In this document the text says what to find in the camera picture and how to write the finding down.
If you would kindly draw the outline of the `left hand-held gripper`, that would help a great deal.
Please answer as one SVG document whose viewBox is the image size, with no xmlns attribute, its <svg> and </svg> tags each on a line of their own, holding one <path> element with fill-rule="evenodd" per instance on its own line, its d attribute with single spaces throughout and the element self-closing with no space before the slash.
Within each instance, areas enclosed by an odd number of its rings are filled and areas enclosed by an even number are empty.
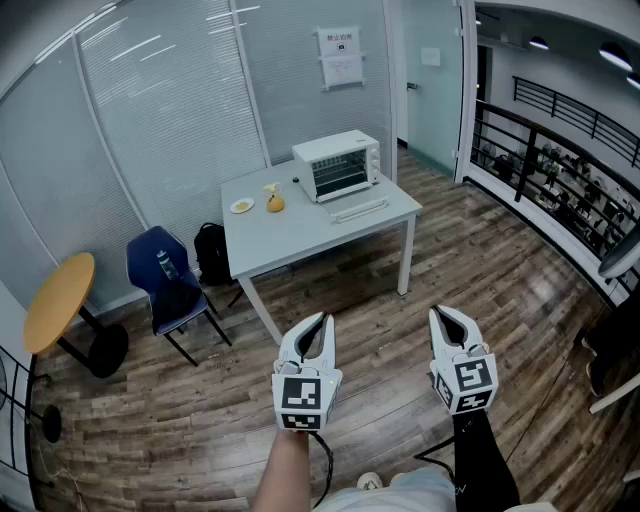
<svg viewBox="0 0 640 512">
<path fill-rule="evenodd" d="M 316 336 L 322 351 L 310 358 L 308 351 Z M 334 317 L 319 312 L 300 321 L 283 336 L 274 362 L 272 392 L 278 426 L 294 431 L 324 429 L 342 378 L 336 368 Z"/>
</svg>

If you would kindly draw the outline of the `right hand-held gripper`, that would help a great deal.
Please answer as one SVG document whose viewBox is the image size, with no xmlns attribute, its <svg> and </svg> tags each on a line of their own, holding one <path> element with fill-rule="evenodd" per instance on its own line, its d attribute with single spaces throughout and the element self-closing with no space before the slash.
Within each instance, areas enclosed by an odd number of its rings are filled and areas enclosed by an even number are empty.
<svg viewBox="0 0 640 512">
<path fill-rule="evenodd" d="M 448 306 L 429 310 L 433 387 L 451 415 L 487 409 L 498 390 L 495 355 L 483 343 L 477 323 Z M 447 357 L 448 350 L 464 349 Z"/>
</svg>

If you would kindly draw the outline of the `white glass oven door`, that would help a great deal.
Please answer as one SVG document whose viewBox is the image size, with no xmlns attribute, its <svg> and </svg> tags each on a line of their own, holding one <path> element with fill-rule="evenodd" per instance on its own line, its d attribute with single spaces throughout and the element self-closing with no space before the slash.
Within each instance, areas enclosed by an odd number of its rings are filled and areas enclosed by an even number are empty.
<svg viewBox="0 0 640 512">
<path fill-rule="evenodd" d="M 345 195 L 322 204 L 334 224 L 355 220 L 385 209 L 388 205 L 388 195 L 380 195 L 371 190 Z"/>
</svg>

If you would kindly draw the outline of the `person's left forearm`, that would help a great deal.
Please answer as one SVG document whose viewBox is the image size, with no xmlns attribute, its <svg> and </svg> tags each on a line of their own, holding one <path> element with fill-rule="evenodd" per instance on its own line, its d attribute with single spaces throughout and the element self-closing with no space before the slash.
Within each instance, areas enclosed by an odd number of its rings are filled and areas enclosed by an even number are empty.
<svg viewBox="0 0 640 512">
<path fill-rule="evenodd" d="M 310 512 L 309 437 L 278 430 L 251 512 Z"/>
</svg>

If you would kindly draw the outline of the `person's right forearm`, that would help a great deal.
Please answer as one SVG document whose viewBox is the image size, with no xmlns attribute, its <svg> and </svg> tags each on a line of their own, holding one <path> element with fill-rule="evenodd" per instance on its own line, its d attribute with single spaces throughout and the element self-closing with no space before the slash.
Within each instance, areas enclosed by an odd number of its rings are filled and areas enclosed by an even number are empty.
<svg viewBox="0 0 640 512">
<path fill-rule="evenodd" d="M 457 512 L 505 512 L 519 506 L 515 480 L 484 410 L 453 416 Z"/>
</svg>

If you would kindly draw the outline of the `white toaster oven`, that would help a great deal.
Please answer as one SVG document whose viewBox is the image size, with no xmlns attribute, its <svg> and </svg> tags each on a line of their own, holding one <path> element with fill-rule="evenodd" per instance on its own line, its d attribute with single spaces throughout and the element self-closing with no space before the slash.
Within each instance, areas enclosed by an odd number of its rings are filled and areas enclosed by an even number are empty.
<svg viewBox="0 0 640 512">
<path fill-rule="evenodd" d="M 292 147 L 299 184 L 321 203 L 367 189 L 381 175 L 379 142 L 351 130 Z"/>
</svg>

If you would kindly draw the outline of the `white rectangular table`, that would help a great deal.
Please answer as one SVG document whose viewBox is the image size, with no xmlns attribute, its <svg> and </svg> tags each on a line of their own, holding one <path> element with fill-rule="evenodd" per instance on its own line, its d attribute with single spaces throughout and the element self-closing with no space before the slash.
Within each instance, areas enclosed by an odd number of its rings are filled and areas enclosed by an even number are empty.
<svg viewBox="0 0 640 512">
<path fill-rule="evenodd" d="M 293 183 L 296 164 L 288 161 L 259 170 L 221 186 L 223 223 L 231 277 L 238 280 L 251 305 L 276 344 L 282 334 L 261 300 L 252 279 L 298 260 L 313 256 L 361 237 L 402 225 L 404 237 L 398 273 L 397 292 L 408 292 L 417 214 L 421 205 L 386 177 L 368 189 L 389 196 L 389 205 L 342 224 L 334 224 L 321 204 L 314 203 L 302 187 Z M 277 213 L 267 211 L 270 193 L 264 185 L 278 182 L 285 207 Z M 241 198 L 253 198 L 254 206 L 234 214 L 230 206 Z"/>
</svg>

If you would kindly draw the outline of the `black backpack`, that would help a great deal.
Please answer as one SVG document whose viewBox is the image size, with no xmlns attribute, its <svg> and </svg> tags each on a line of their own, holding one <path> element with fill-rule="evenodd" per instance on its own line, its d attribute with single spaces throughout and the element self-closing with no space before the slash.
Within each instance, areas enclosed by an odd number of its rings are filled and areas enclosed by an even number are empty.
<svg viewBox="0 0 640 512">
<path fill-rule="evenodd" d="M 194 248 L 202 284 L 220 286 L 232 283 L 223 226 L 204 223 L 194 239 Z"/>
</svg>

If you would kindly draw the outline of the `black cloth bag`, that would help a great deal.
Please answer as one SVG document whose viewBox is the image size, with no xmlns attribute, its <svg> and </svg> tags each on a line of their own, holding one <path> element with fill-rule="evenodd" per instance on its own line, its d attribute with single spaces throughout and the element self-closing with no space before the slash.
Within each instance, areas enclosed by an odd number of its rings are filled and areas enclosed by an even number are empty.
<svg viewBox="0 0 640 512">
<path fill-rule="evenodd" d="M 179 320 L 189 314 L 202 295 L 199 287 L 183 280 L 166 283 L 152 300 L 153 329 Z"/>
</svg>

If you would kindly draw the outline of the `clear water bottle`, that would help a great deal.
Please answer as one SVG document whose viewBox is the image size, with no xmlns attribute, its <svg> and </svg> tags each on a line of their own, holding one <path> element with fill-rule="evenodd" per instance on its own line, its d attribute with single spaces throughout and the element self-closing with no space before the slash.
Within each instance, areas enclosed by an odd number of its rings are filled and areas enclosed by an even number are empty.
<svg viewBox="0 0 640 512">
<path fill-rule="evenodd" d="M 173 262 L 171 261 L 169 254 L 165 250 L 160 250 L 157 253 L 158 263 L 166 275 L 167 279 L 172 281 L 179 277 L 179 273 L 177 272 Z"/>
</svg>

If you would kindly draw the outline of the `black chair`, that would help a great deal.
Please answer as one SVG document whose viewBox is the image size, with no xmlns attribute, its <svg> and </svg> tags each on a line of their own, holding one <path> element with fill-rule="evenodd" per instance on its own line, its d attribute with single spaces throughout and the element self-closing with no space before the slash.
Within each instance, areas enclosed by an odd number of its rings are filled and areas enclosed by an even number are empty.
<svg viewBox="0 0 640 512">
<path fill-rule="evenodd" d="M 604 380 L 622 358 L 640 343 L 640 293 L 629 296 L 581 341 L 593 359 L 586 365 L 591 391 L 604 393 Z"/>
</svg>

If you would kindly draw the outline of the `blue plastic chair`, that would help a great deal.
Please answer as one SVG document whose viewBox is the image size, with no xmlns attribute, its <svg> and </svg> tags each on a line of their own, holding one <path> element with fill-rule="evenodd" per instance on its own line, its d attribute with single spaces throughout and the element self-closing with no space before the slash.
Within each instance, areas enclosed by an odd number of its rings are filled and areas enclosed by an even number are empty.
<svg viewBox="0 0 640 512">
<path fill-rule="evenodd" d="M 160 250 L 165 250 L 169 254 L 171 261 L 179 273 L 177 279 L 199 287 L 202 295 L 197 305 L 189 314 L 179 320 L 163 325 L 158 331 L 155 331 L 153 329 L 152 300 L 155 298 L 156 293 L 170 281 L 158 263 L 157 253 Z M 184 244 L 173 234 L 161 226 L 154 226 L 132 239 L 126 247 L 126 269 L 130 283 L 143 290 L 148 296 L 153 333 L 156 336 L 162 336 L 168 340 L 189 363 L 192 365 L 197 364 L 174 340 L 172 333 L 174 331 L 181 333 L 185 324 L 200 315 L 206 317 L 224 343 L 231 343 L 229 337 L 214 319 L 217 311 L 190 267 Z"/>
</svg>

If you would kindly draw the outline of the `black metal railing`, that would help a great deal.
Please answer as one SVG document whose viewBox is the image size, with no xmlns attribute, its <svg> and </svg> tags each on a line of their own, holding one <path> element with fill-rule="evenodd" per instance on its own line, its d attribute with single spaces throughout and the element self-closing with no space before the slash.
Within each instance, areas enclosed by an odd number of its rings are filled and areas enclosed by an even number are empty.
<svg viewBox="0 0 640 512">
<path fill-rule="evenodd" d="M 533 227 L 609 303 L 640 291 L 640 260 L 617 278 L 598 274 L 606 255 L 640 230 L 640 189 L 577 144 L 477 101 L 465 178 Z"/>
<path fill-rule="evenodd" d="M 640 137 L 610 117 L 556 90 L 513 76 L 513 100 L 581 130 L 640 169 Z"/>
</svg>

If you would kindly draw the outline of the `round yellow table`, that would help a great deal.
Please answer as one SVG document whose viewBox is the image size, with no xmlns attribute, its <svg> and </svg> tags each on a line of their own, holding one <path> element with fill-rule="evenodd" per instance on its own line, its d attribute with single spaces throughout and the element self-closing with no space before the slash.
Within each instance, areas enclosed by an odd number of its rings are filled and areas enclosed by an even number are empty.
<svg viewBox="0 0 640 512">
<path fill-rule="evenodd" d="M 57 345 L 85 366 L 95 377 L 113 375 L 128 352 L 128 333 L 119 325 L 104 325 L 85 307 L 96 273 L 95 259 L 88 252 L 64 261 L 34 296 L 24 322 L 27 352 L 38 355 Z M 87 354 L 65 339 L 72 321 L 80 317 L 94 331 Z"/>
</svg>

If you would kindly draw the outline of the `black metal stand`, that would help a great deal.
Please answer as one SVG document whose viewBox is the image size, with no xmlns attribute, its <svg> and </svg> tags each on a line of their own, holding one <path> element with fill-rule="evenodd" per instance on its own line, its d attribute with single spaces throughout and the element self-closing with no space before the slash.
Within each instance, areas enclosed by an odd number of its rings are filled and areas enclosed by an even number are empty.
<svg viewBox="0 0 640 512">
<path fill-rule="evenodd" d="M 13 472 L 26 477 L 30 483 L 43 484 L 49 488 L 54 488 L 52 477 L 46 481 L 36 478 L 27 466 L 26 471 L 22 471 L 16 464 L 15 442 L 14 442 L 14 407 L 25 413 L 24 423 L 31 425 L 31 419 L 36 418 L 41 422 L 44 437 L 47 441 L 55 443 L 59 440 L 61 434 L 61 414 L 57 407 L 49 405 L 42 414 L 36 413 L 29 405 L 19 402 L 16 399 L 16 389 L 19 371 L 23 370 L 27 373 L 27 378 L 33 377 L 35 380 L 45 379 L 50 381 L 48 374 L 35 375 L 25 365 L 20 363 L 7 349 L 0 345 L 0 411 L 5 405 L 9 409 L 9 446 L 10 446 L 10 462 L 6 462 L 0 458 L 0 465 L 12 470 Z"/>
</svg>

